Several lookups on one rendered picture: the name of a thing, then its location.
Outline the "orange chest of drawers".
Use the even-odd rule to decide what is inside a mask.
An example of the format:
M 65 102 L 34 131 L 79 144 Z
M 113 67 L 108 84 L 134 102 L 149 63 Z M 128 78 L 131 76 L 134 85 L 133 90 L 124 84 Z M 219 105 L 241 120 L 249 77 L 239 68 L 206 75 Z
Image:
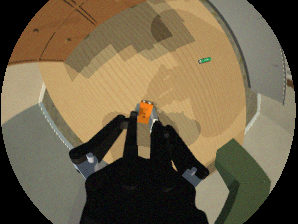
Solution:
M 89 34 L 89 33 L 91 33 L 95 28 L 97 28 L 100 24 L 102 24 L 103 22 L 105 22 L 106 20 L 108 20 L 109 18 L 111 18 L 112 16 L 114 16 L 114 15 L 116 15 L 116 14 L 118 14 L 119 12 L 121 12 L 121 11 L 123 11 L 123 10 L 125 10 L 125 9 L 127 9 L 127 8 L 130 8 L 130 7 L 132 7 L 132 6 L 134 6 L 134 5 L 137 5 L 137 4 L 139 4 L 139 3 L 142 3 L 142 2 L 145 2 L 146 0 L 144 0 L 144 1 L 142 1 L 142 2 L 139 2 L 139 3 L 136 3 L 136 4 L 134 4 L 134 5 L 131 5 L 131 6 L 129 6 L 129 7 L 127 7 L 127 8 L 125 8 L 125 9 L 123 9 L 123 10 L 121 10 L 121 11 L 119 11 L 119 12 L 117 12 L 117 13 L 115 13 L 115 14 L 113 14 L 112 16 L 110 16 L 109 18 L 107 18 L 107 19 L 105 19 L 103 22 L 101 22 L 100 24 L 98 24 L 90 15 L 88 15 L 88 13 L 87 12 L 85 12 L 85 10 L 84 9 L 82 9 L 82 8 L 80 8 L 80 5 L 83 3 L 83 2 L 85 2 L 86 0 L 83 0 L 83 1 L 81 1 L 79 4 L 77 4 L 76 2 L 74 2 L 73 0 L 65 0 L 65 1 L 67 1 L 68 3 L 70 3 L 72 6 L 73 6 L 73 9 L 61 20 L 61 22 L 57 25 L 57 27 L 54 29 L 54 31 L 52 32 L 52 34 L 50 35 L 50 37 L 48 38 L 48 40 L 46 41 L 46 43 L 45 43 L 45 45 L 44 45 L 44 47 L 43 47 L 43 49 L 42 49 L 42 51 L 41 51 L 41 53 L 40 53 L 40 55 L 39 55 L 39 57 L 38 57 L 38 60 L 24 60 L 24 61 L 16 61 L 16 62 L 10 62 L 10 63 L 8 63 L 8 65 L 7 66 L 11 66 L 11 65 L 17 65 L 17 64 L 23 64 L 23 63 L 34 63 L 34 62 L 65 62 L 65 60 L 68 58 L 68 56 L 71 54 L 71 52 L 77 47 L 77 45 Z M 54 34 L 54 32 L 57 30 L 57 28 L 61 25 L 61 23 L 75 10 L 75 9 L 77 9 L 77 10 L 79 10 L 82 14 L 84 14 L 89 20 L 91 20 L 93 23 L 94 23 L 94 25 L 96 26 L 95 28 L 93 28 L 86 36 L 84 36 L 81 40 L 80 40 L 80 42 L 72 49 L 72 51 L 69 53 L 69 55 L 66 57 L 66 59 L 65 60 L 41 60 L 40 59 L 40 57 L 41 57 L 41 54 L 42 54 L 42 52 L 43 52 L 43 50 L 44 50 L 44 48 L 46 47 L 46 45 L 47 45 L 47 43 L 48 43 L 48 41 L 50 40 L 50 38 L 52 37 L 52 35 Z

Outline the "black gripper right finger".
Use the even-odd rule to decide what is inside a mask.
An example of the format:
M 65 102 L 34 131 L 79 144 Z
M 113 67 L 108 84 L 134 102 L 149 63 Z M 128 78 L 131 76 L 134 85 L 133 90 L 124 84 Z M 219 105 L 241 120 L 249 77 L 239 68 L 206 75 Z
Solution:
M 209 170 L 195 158 L 175 129 L 171 125 L 162 126 L 155 107 L 150 114 L 149 131 L 150 158 L 156 158 L 159 190 L 169 192 L 177 185 L 172 161 L 178 173 L 194 187 L 209 175 Z

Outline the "orange rectangular block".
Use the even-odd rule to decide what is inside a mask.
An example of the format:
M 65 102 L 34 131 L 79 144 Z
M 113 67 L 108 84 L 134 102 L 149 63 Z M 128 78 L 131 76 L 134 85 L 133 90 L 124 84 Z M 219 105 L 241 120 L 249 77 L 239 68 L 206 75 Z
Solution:
M 152 102 L 141 100 L 139 116 L 137 122 L 148 124 L 150 114 L 153 108 Z

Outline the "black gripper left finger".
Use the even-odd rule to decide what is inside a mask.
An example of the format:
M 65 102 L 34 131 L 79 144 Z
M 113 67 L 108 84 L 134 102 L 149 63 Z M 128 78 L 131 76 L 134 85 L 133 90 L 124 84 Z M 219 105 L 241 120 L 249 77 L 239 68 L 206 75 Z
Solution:
M 85 179 L 95 173 L 99 168 L 99 163 L 123 129 L 127 129 L 120 171 L 120 185 L 126 190 L 133 190 L 137 187 L 140 180 L 137 145 L 139 110 L 140 104 L 137 103 L 136 112 L 131 111 L 129 118 L 125 118 L 121 114 L 117 115 L 88 142 L 70 150 L 69 157 L 78 173 L 82 174 Z

